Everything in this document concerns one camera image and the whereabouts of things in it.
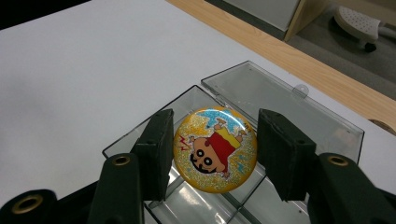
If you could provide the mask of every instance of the blue design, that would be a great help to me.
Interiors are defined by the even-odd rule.
[[[238,171],[243,174],[244,173],[244,165],[239,162],[237,162],[237,163],[238,163]]]
[[[233,127],[235,126],[242,128],[245,127],[244,121],[242,121],[240,118],[236,118],[235,116],[233,116],[229,109],[219,111],[217,109],[209,108],[203,112],[197,113],[197,115],[209,118],[209,121],[206,124],[206,126],[208,127],[215,126],[215,124],[218,123],[217,119],[224,119],[227,122],[227,129],[230,132],[233,132]]]

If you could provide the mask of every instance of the clear plastic box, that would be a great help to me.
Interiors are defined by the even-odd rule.
[[[257,127],[260,108],[276,111],[303,132],[318,147],[317,153],[334,152],[359,161],[364,131],[307,96],[304,85],[295,88],[252,62],[238,64],[202,80],[163,109],[175,112],[175,130],[196,109],[223,105],[243,114]],[[105,157],[129,152],[149,118],[107,147]],[[224,194],[194,189],[175,165],[165,202],[145,202],[147,223],[309,223],[305,202],[281,202],[274,186],[257,163],[250,178]]]

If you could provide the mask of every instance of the badge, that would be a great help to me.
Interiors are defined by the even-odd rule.
[[[174,161],[193,187],[224,193],[242,185],[254,170],[257,140],[248,121],[230,108],[201,108],[177,129]]]

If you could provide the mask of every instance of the yellow glitter background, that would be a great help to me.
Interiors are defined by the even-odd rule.
[[[190,136],[195,138],[208,137],[214,132],[213,127],[206,127],[209,118],[197,115],[207,109],[218,111],[227,109],[234,117],[244,121],[243,126],[228,130],[234,136],[242,130],[247,134],[243,136],[241,147],[237,148],[228,157],[228,171],[230,173],[228,178],[225,178],[223,173],[200,173],[190,161],[190,155],[193,152]],[[178,127],[174,140],[174,160],[181,176],[193,187],[210,193],[224,193],[242,185],[253,172],[257,160],[256,135],[248,121],[236,111],[221,106],[202,108],[186,117]]]

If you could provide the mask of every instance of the screw hole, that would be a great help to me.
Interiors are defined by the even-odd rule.
[[[341,158],[341,157],[337,157],[337,156],[330,156],[328,158],[329,162],[334,164],[334,165],[338,165],[338,166],[347,166],[348,162]]]
[[[120,156],[113,160],[113,164],[117,166],[126,165],[131,161],[131,158],[127,156]]]

